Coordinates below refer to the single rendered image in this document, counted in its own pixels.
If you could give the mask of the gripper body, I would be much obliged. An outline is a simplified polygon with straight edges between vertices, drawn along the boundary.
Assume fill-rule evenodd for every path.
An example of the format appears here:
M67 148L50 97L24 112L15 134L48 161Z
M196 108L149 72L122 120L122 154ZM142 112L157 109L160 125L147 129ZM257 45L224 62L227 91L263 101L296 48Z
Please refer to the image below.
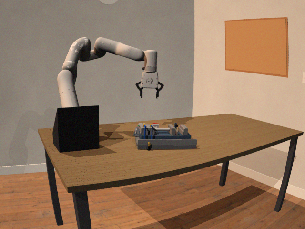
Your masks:
M142 88L158 88L158 72L144 71L142 73Z

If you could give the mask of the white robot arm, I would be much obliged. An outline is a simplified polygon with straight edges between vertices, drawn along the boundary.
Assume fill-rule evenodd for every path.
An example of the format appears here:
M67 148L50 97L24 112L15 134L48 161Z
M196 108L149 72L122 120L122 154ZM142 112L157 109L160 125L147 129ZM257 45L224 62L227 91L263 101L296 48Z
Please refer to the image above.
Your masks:
M106 52L123 56L135 61L144 61L144 71L157 71L157 51L140 50L123 43L99 37L95 41L94 50L91 50L89 38L77 39L70 47L64 61L62 71L58 74L58 91L62 107L78 107L75 91L78 60L85 62L103 57Z

